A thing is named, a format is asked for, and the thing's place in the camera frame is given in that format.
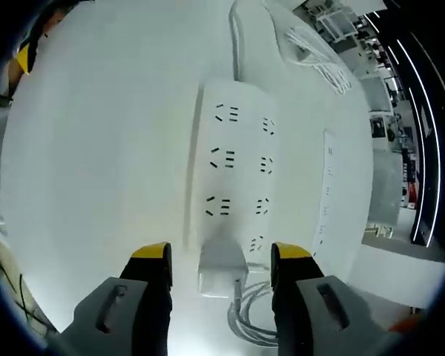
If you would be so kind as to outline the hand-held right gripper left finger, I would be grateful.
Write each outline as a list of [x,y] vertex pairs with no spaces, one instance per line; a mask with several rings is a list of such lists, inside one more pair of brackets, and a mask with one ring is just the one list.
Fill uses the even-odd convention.
[[173,285],[171,244],[132,253],[118,277],[109,277],[75,308],[77,355],[167,355]]

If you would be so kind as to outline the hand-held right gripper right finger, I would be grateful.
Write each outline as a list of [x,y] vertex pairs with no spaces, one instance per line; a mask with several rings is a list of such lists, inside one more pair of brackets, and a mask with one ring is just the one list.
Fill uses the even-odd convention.
[[271,245],[278,355],[350,355],[349,288],[298,245]]

